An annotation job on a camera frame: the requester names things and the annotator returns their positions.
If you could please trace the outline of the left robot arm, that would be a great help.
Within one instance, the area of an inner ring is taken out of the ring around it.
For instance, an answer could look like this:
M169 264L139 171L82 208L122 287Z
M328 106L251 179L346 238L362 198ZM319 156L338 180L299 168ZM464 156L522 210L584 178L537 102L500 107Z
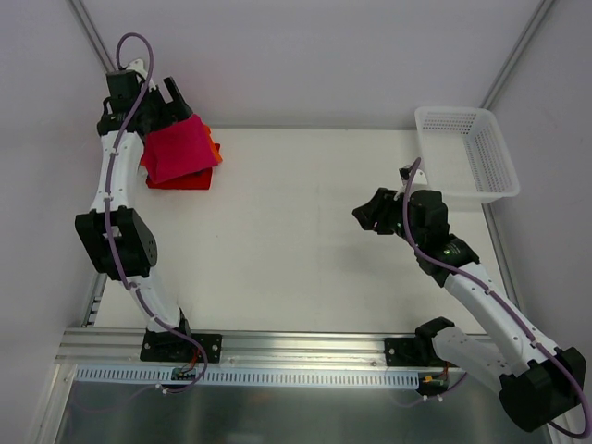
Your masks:
M121 68L106 76L109 94L97 124L102 165L90 209L75 217L75 229L92 265L125 289L146 323L149 345L174 361L193 349L186 316L157 273L153 232L135 208L137 176L144 142L166 109L151 75Z

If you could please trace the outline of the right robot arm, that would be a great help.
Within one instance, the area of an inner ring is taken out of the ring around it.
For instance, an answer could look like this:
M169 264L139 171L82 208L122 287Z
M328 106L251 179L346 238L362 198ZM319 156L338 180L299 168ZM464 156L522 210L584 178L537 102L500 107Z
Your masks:
M535 327L493 284L477 254L453 235L449 210L438 191L396 192L385 188L352 211L361 228L397 235L413 248L420 268L458 300L486 331L488 347L439 317L415 330L413 352L424 365L455 364L498 395L505 413L523 431L556 425L576 406L585 426L572 438L591 434L591 408L583 392L586 359L563 349Z

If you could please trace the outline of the magenta t shirt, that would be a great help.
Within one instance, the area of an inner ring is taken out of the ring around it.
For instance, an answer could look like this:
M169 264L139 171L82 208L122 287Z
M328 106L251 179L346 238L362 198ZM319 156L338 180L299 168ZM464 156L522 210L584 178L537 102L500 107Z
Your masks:
M155 183L219 166L204 128L193 114L187 120L148 134L141 165Z

